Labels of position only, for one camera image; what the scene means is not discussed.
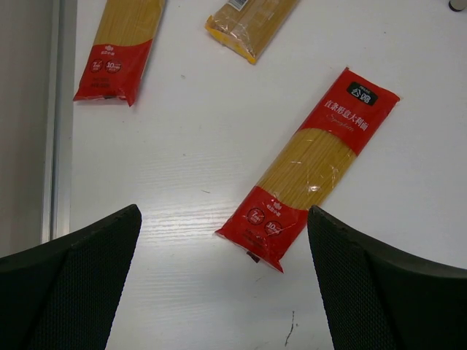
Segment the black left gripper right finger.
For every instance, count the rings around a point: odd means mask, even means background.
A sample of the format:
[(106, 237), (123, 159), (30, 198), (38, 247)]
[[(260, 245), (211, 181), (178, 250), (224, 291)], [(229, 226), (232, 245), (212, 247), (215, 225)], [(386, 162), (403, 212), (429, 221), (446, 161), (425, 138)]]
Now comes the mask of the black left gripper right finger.
[(318, 206), (307, 232), (335, 349), (466, 348), (466, 270), (378, 241)]

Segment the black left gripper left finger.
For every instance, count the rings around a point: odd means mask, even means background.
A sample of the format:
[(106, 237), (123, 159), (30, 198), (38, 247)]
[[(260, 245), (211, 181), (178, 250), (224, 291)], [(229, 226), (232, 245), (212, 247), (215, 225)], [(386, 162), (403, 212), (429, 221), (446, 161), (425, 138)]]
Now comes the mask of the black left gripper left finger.
[(1, 259), (2, 349), (105, 349), (142, 226), (137, 205)]

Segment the yellow spaghetti bag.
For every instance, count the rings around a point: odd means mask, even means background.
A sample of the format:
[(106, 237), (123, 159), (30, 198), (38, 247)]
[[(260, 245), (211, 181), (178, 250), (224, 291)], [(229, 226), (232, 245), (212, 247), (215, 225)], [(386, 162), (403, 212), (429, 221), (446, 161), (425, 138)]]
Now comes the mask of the yellow spaghetti bag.
[(219, 43), (256, 64), (298, 0), (227, 1), (205, 29)]

